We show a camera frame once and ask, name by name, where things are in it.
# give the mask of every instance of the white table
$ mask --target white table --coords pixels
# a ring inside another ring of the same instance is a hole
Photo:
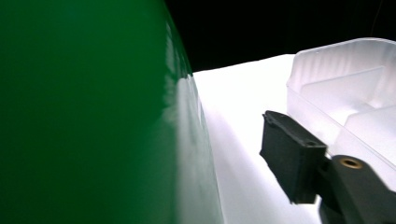
[[[317,204],[290,204],[265,160],[262,114],[286,113],[294,55],[194,74],[213,150],[227,224],[320,223]]]

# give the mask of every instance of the green object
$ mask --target green object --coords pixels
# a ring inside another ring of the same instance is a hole
[[[221,223],[162,1],[0,3],[0,223]]]

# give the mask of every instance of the clear plastic container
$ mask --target clear plastic container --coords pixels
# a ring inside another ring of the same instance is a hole
[[[368,162],[396,190],[396,42],[362,38],[300,51],[288,113],[330,155]]]

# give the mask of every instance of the translucent plastic tray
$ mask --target translucent plastic tray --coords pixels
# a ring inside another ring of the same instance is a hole
[[[365,160],[396,190],[396,42],[363,38],[299,52],[288,113],[330,155]]]

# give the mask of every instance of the black background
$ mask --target black background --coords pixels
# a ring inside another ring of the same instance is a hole
[[[394,0],[166,0],[194,72],[359,37],[396,40]]]

